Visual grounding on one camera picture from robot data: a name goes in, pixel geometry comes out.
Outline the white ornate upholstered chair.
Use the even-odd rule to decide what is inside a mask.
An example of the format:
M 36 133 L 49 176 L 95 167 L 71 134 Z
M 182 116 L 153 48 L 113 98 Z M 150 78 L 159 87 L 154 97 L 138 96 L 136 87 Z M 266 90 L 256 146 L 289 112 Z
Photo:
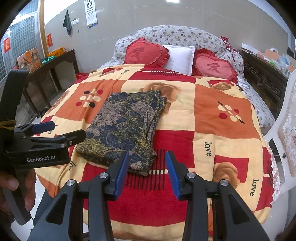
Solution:
M 284 177 L 280 192 L 285 193 L 295 187 L 295 71 L 288 78 L 280 114 L 264 138 L 274 142 L 280 156 Z

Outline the floral bed sheet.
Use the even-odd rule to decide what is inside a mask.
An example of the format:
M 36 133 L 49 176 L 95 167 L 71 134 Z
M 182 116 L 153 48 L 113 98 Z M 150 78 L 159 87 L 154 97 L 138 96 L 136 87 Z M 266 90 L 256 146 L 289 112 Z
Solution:
M 275 123 L 273 114 L 256 90 L 244 78 L 237 77 L 237 81 L 244 95 L 254 105 L 261 132 L 265 135 Z

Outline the dark wooden side table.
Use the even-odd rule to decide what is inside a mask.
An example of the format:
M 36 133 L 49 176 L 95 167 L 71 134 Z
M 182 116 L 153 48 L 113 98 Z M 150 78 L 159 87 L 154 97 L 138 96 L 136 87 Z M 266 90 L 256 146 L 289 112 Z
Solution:
M 37 109 L 36 105 L 34 104 L 31 96 L 29 95 L 29 93 L 27 91 L 27 88 L 29 87 L 29 85 L 31 83 L 34 84 L 37 88 L 37 91 L 40 93 L 40 95 L 42 97 L 42 101 L 44 102 L 45 107 L 51 108 L 50 101 L 59 92 L 61 92 L 63 90 L 61 87 L 58 75 L 55 71 L 55 67 L 63 62 L 67 62 L 69 64 L 72 64 L 74 67 L 75 74 L 78 74 L 80 72 L 79 68 L 78 68 L 78 62 L 76 59 L 76 55 L 75 55 L 75 50 L 72 49 L 72 50 L 66 51 L 61 56 L 55 57 L 52 60 L 50 60 L 49 62 L 41 65 L 41 67 L 39 67 L 37 70 L 33 71 L 32 73 L 30 73 L 27 76 L 26 81 L 25 81 L 25 87 L 23 90 L 23 95 L 25 97 L 25 100 L 29 103 L 29 106 L 33 109 L 35 114 L 38 114 L 40 110 Z M 46 95 L 45 87 L 43 87 L 43 85 L 42 85 L 42 83 L 44 82 L 44 79 L 46 79 L 46 76 L 48 74 L 51 75 L 51 80 L 53 82 L 53 86 L 56 89 L 55 94 L 53 96 L 51 96 L 50 98 Z

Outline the red heart pillow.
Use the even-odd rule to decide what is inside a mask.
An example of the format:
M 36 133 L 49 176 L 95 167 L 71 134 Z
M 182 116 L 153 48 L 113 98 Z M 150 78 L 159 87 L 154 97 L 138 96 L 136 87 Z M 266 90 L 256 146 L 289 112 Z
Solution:
M 157 67 L 166 65 L 170 58 L 169 50 L 157 43 L 138 38 L 126 48 L 124 64 L 144 64 Z
M 205 48 L 195 50 L 192 75 L 217 77 L 230 80 L 237 84 L 237 72 L 230 62 L 219 59 L 216 55 Z

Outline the red paper wall decoration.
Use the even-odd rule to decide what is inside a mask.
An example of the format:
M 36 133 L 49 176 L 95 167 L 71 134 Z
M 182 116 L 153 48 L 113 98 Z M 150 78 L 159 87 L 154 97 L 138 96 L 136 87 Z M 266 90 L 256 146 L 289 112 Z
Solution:
M 48 35 L 47 35 L 47 46 L 48 46 L 48 47 L 52 47 L 52 46 L 53 46 L 52 36 L 51 36 L 51 34 L 48 34 Z

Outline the dark floral patterned shirt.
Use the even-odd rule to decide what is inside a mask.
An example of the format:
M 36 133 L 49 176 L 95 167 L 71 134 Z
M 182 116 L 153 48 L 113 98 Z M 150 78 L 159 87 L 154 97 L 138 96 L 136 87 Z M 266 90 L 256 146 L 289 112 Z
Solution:
M 129 172 L 147 176 L 156 156 L 155 130 L 166 103 L 159 90 L 112 93 L 87 128 L 85 141 L 76 146 L 77 154 L 108 166 L 127 151 Z

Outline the right red heart pillow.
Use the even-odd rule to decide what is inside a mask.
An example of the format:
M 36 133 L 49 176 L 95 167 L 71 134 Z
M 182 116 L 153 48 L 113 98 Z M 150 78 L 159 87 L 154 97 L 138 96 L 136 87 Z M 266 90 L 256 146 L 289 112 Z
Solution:
M 219 59 L 216 55 L 205 48 L 195 50 L 192 75 L 217 77 L 230 80 L 237 84 L 237 72 L 230 62 Z

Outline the brown gift box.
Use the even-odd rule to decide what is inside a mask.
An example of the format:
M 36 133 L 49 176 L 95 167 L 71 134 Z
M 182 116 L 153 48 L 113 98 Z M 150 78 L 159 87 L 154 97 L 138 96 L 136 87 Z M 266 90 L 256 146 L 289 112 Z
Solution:
M 29 73 L 34 72 L 41 66 L 37 47 L 26 51 L 17 59 L 18 68 L 21 70 L 29 70 Z

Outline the white square pillow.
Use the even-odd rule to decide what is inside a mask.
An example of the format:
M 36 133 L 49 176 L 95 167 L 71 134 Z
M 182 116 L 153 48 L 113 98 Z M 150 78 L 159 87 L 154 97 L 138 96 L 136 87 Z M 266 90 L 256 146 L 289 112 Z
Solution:
M 163 68 L 185 75 L 192 75 L 195 47 L 170 45 L 164 45 L 164 47 L 169 50 L 170 57 Z

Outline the dark hanging cloth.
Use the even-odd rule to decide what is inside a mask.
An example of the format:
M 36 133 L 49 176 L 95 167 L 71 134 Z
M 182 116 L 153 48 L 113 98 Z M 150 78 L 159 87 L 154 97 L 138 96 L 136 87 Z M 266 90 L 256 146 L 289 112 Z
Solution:
M 71 24 L 71 20 L 70 20 L 68 11 L 65 14 L 63 27 L 67 29 L 67 35 L 70 35 L 71 31 L 72 31 L 72 24 Z

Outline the green bundle on table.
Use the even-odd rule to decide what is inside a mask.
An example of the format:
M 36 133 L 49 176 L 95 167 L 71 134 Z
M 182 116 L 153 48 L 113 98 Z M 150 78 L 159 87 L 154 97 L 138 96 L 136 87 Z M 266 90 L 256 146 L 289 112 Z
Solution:
M 53 59 L 55 59 L 55 57 L 56 57 L 56 56 L 53 55 L 53 56 L 49 56 L 49 57 L 45 58 L 45 59 L 42 61 L 42 65 L 44 65 L 44 64 L 46 64 L 46 63 L 52 61 Z

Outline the floral padded headboard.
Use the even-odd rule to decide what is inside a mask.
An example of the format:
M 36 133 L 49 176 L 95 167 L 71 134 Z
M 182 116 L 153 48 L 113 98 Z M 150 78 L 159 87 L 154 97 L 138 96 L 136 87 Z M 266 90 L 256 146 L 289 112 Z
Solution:
M 122 64 L 125 60 L 127 47 L 139 38 L 160 45 L 193 46 L 199 50 L 208 49 L 216 57 L 231 63 L 240 78 L 244 77 L 244 60 L 240 53 L 233 48 L 227 37 L 217 37 L 205 30 L 194 27 L 160 25 L 138 30 L 134 35 L 119 39 L 114 48 L 111 65 Z

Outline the orange basket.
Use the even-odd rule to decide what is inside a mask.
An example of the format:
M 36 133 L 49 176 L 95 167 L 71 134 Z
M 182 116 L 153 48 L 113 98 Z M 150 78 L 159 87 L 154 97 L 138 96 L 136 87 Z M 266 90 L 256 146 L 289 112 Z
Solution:
M 58 48 L 58 49 L 48 53 L 47 57 L 48 58 L 52 57 L 52 56 L 59 57 L 59 56 L 63 55 L 66 52 L 67 52 L 67 50 L 64 47 L 61 47 L 61 48 Z

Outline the carved dark wooden cabinet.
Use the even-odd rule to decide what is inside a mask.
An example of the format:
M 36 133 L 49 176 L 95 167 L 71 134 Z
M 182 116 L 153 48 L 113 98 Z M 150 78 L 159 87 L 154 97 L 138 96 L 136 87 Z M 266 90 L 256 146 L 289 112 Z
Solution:
M 244 78 L 259 93 L 274 118 L 280 114 L 287 87 L 287 77 L 259 57 L 240 49 L 244 60 Z

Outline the eye chart wall poster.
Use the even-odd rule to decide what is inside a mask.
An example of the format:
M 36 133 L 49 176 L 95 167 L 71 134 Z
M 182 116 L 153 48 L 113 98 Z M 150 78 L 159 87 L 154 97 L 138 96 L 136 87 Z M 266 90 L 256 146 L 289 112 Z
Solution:
M 94 0 L 85 0 L 85 15 L 86 15 L 86 24 L 88 28 L 94 27 L 98 24 L 96 16 L 96 8 Z

